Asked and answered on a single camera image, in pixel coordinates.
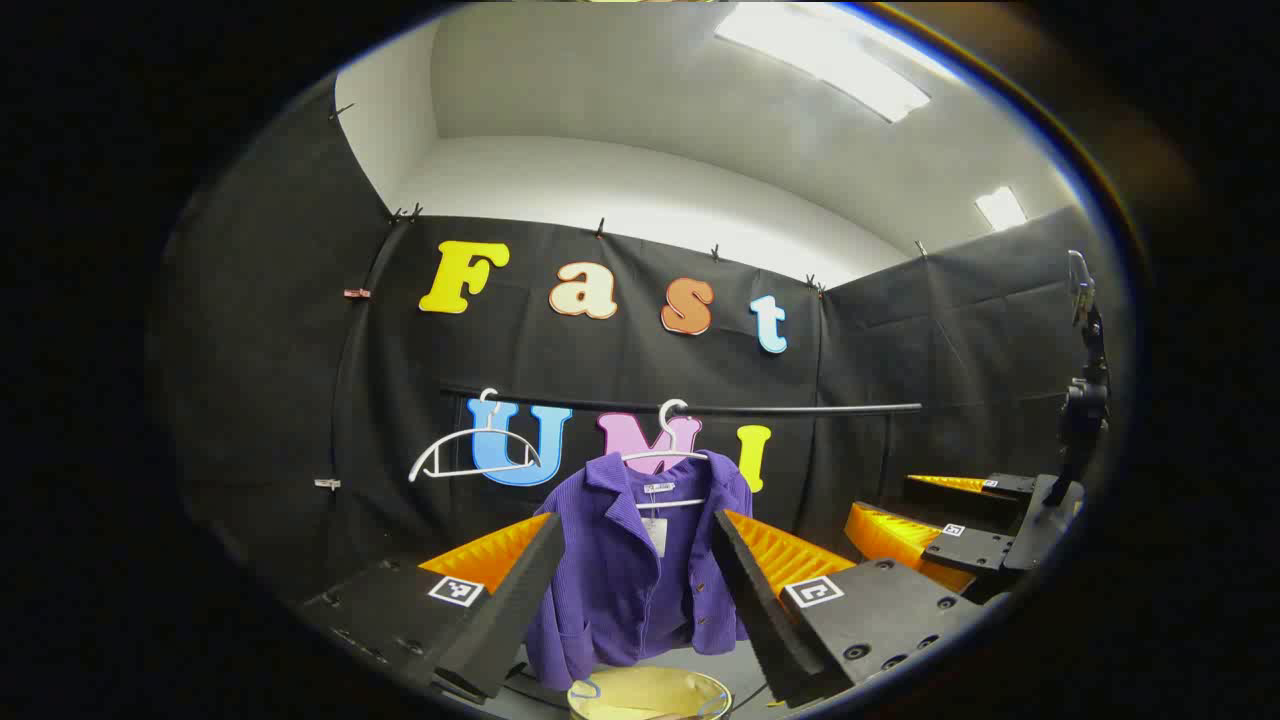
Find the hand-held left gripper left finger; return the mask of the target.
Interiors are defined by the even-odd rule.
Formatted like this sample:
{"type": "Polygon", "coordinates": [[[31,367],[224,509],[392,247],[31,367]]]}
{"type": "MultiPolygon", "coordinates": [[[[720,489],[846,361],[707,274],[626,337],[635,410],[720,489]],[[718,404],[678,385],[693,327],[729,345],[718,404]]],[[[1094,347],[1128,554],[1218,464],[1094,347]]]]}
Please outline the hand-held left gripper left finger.
{"type": "Polygon", "coordinates": [[[300,606],[303,623],[402,687],[498,696],[561,560],[544,512],[434,559],[397,553],[300,606]]]}

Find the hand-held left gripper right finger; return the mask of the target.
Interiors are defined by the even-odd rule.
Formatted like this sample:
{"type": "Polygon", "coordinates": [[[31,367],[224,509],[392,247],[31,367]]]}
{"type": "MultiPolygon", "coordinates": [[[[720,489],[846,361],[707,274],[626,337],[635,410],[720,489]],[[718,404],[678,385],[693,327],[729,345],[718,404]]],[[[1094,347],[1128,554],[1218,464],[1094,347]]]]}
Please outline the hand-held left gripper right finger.
{"type": "Polygon", "coordinates": [[[928,667],[989,615],[893,559],[850,562],[721,510],[712,550],[776,700],[861,700],[928,667]]]}

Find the purple ribbed jacket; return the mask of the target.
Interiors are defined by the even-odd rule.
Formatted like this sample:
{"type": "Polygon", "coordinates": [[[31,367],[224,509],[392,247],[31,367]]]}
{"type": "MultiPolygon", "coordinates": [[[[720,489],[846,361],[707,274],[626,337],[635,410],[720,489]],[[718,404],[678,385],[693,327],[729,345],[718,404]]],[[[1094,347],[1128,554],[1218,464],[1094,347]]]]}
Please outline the purple ribbed jacket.
{"type": "Polygon", "coordinates": [[[737,465],[709,450],[657,474],[608,454],[563,480],[541,506],[564,555],[525,639],[538,682],[567,691],[599,666],[732,652],[748,633],[710,539],[719,511],[751,505],[737,465]]]}

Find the cream laundry hamper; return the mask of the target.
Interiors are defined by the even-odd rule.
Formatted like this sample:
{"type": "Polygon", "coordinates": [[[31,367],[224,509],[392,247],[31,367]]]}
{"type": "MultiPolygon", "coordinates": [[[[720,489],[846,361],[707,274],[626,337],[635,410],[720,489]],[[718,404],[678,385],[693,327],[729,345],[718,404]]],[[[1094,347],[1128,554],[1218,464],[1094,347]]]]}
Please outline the cream laundry hamper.
{"type": "Polygon", "coordinates": [[[566,700],[573,720],[717,720],[733,706],[730,688],[713,676],[662,666],[594,673],[566,700]]]}

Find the white plastic hanger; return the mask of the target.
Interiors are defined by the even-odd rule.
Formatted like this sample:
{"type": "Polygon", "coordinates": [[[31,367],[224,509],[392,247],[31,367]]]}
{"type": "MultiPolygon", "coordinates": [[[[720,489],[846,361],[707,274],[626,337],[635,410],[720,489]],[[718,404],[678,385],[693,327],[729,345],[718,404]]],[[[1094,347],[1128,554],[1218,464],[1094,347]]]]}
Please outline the white plastic hanger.
{"type": "MultiPolygon", "coordinates": [[[[653,457],[694,457],[694,459],[707,459],[707,455],[704,455],[704,454],[694,452],[691,450],[680,450],[677,447],[677,445],[676,445],[677,437],[676,437],[676,433],[675,433],[675,430],[673,430],[673,428],[671,425],[669,419],[675,414],[676,410],[685,410],[687,407],[689,407],[689,404],[686,401],[681,400],[681,398],[669,398],[669,400],[667,400],[666,402],[663,402],[660,405],[658,421],[659,421],[660,429],[671,439],[669,447],[667,447],[667,448],[659,448],[659,450],[648,450],[648,451],[636,452],[636,454],[625,454],[625,455],[621,455],[620,459],[623,462],[631,462],[631,461],[635,461],[635,460],[653,459],[653,457]]],[[[654,510],[655,511],[658,509],[691,507],[691,506],[704,505],[705,502],[707,502],[705,498],[686,498],[686,500],[677,500],[677,501],[637,503],[636,509],[637,509],[637,511],[643,511],[643,510],[654,510]]]]}
{"type": "Polygon", "coordinates": [[[497,418],[498,411],[503,406],[503,402],[497,401],[497,389],[494,388],[483,389],[479,396],[479,400],[483,404],[492,405],[485,424],[483,427],[470,427],[462,430],[452,432],[430,443],[415,459],[413,465],[411,466],[410,473],[407,475],[407,480],[410,483],[415,483],[420,475],[425,475],[431,479],[456,478],[456,477],[480,477],[490,473],[515,471],[515,470],[524,470],[526,468],[541,466],[541,456],[534,448],[532,443],[529,439],[511,430],[494,427],[494,419],[497,418]],[[463,470],[443,471],[439,465],[440,451],[451,441],[461,439],[463,437],[470,437],[470,436],[503,436],[508,439],[515,438],[524,445],[524,461],[516,464],[508,462],[506,465],[497,465],[492,468],[474,468],[470,470],[463,469],[463,470]]]}

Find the black clothes rack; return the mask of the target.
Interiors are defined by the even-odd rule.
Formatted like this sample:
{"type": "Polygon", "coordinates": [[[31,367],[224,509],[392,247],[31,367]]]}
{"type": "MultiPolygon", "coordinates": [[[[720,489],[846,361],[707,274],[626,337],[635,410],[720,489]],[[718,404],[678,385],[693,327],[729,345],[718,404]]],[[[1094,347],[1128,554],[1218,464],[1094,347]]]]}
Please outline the black clothes rack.
{"type": "Polygon", "coordinates": [[[498,404],[530,404],[538,406],[568,407],[572,410],[586,410],[593,413],[643,413],[654,410],[666,423],[672,414],[691,414],[695,416],[892,416],[899,414],[914,414],[924,410],[922,404],[881,404],[856,406],[709,406],[705,404],[689,404],[672,398],[662,405],[635,404],[635,402],[608,402],[580,398],[543,398],[530,395],[504,393],[494,388],[474,388],[467,386],[442,386],[444,395],[456,395],[466,398],[495,400],[498,404]]]}

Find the small ceiling light panel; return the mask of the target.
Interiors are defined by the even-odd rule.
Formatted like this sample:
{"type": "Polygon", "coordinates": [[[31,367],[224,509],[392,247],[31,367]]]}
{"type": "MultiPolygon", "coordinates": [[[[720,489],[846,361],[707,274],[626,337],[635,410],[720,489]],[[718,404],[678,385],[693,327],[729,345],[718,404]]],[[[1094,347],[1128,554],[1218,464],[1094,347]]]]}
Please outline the small ceiling light panel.
{"type": "Polygon", "coordinates": [[[979,195],[974,205],[993,232],[1007,231],[1029,220],[1016,195],[1006,184],[979,195]]]}

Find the black backdrop cloth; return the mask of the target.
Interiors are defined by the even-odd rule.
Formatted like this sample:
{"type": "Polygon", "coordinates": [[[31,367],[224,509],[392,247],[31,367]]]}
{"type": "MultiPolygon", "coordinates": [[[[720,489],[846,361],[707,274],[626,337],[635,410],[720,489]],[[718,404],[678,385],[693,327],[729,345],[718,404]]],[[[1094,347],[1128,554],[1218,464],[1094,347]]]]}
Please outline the black backdrop cloth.
{"type": "Polygon", "coordinates": [[[776,418],[763,520],[835,551],[855,501],[905,509],[905,477],[1056,473],[1060,395],[1084,357],[1068,250],[1097,277],[1108,351],[1132,365],[1110,240],[1064,209],[824,293],[765,258],[714,261],[626,234],[472,217],[392,222],[358,167],[335,83],[302,94],[191,200],[143,346],[148,401],[189,515],[287,603],[397,552],[436,553],[539,510],[654,410],[503,404],[540,468],[407,480],[490,404],[914,404],[905,418],[776,418]],[[371,299],[346,299],[366,288],[371,299]],[[337,491],[314,484],[335,478],[337,491]]]}

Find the large ceiling light panel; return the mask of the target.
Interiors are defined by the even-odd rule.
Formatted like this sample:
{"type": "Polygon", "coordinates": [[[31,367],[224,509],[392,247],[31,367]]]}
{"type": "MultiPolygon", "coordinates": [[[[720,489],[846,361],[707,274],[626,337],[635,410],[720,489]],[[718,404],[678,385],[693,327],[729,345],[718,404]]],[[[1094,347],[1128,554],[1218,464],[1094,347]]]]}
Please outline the large ceiling light panel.
{"type": "Polygon", "coordinates": [[[890,124],[925,108],[928,92],[868,53],[842,17],[822,3],[737,3],[714,36],[808,73],[890,124]]]}

